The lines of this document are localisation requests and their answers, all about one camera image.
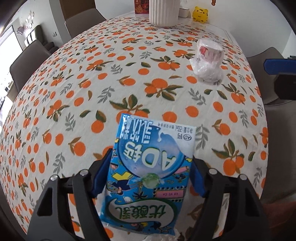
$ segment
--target orange fruit print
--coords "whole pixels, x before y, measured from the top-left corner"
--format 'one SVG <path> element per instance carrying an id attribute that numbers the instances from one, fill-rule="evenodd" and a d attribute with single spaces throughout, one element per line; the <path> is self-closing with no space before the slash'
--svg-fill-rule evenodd
<path id="1" fill-rule="evenodd" d="M 160 28 L 145 16 L 113 18 L 65 42 L 36 69 L 9 108 L 0 143 L 1 185 L 25 232 L 50 176 L 70 177 L 101 160 L 114 145 L 123 113 L 167 121 L 172 130 L 196 127 L 194 155 L 223 175 L 245 173 L 261 195 L 269 143 L 264 105 L 241 48 L 220 32 L 188 19 L 179 19 L 178 28 Z M 215 83 L 191 66 L 199 39 L 224 48 L 222 78 Z M 198 196 L 192 185 L 188 195 Z M 68 197 L 72 210 L 74 195 Z M 93 202 L 100 207 L 100 199 Z M 186 214 L 183 234 L 195 217 Z M 82 237 L 77 213 L 71 216 Z M 216 237 L 223 226 L 219 221 Z M 132 233 L 105 230 L 114 241 L 133 239 Z"/>

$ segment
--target metal screw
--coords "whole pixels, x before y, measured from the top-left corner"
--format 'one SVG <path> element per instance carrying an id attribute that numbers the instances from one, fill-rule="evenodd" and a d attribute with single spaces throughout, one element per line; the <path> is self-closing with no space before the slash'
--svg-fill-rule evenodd
<path id="1" fill-rule="evenodd" d="M 52 181 L 55 181 L 57 178 L 58 178 L 58 175 L 57 175 L 57 174 L 53 174 L 53 175 L 50 177 L 50 179 L 51 179 Z"/>
<path id="2" fill-rule="evenodd" d="M 212 175 L 216 175 L 218 173 L 218 171 L 216 169 L 214 169 L 214 168 L 211 168 L 209 170 L 209 173 L 212 174 Z"/>
<path id="3" fill-rule="evenodd" d="M 245 180 L 248 179 L 248 177 L 247 177 L 245 174 L 241 174 L 241 175 L 239 176 L 239 178 L 242 179 L 243 181 L 245 181 Z"/>
<path id="4" fill-rule="evenodd" d="M 83 170 L 80 171 L 81 176 L 86 176 L 88 173 L 89 173 L 89 171 L 86 170 L 86 169 L 83 169 Z"/>

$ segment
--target window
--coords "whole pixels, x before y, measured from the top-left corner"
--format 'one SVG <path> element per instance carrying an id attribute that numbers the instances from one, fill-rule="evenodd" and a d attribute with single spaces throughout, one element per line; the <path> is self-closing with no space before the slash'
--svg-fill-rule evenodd
<path id="1" fill-rule="evenodd" d="M 0 96 L 12 82 L 9 68 L 21 52 L 22 48 L 11 26 L 0 38 Z"/>

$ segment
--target small white container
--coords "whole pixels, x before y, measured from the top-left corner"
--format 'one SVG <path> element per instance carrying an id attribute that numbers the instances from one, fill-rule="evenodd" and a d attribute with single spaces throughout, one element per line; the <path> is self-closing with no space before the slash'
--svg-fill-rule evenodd
<path id="1" fill-rule="evenodd" d="M 187 18 L 189 14 L 189 8 L 180 7 L 179 10 L 179 17 L 181 18 Z"/>
<path id="2" fill-rule="evenodd" d="M 149 21 L 157 27 L 173 27 L 178 23 L 181 0 L 149 0 Z"/>

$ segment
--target ribbed white vase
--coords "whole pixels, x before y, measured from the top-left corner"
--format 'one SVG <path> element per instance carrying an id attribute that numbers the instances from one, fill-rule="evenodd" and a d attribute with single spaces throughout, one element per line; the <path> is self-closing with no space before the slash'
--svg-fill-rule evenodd
<path id="1" fill-rule="evenodd" d="M 181 0 L 149 0 L 149 21 L 157 27 L 173 27 L 178 23 Z"/>

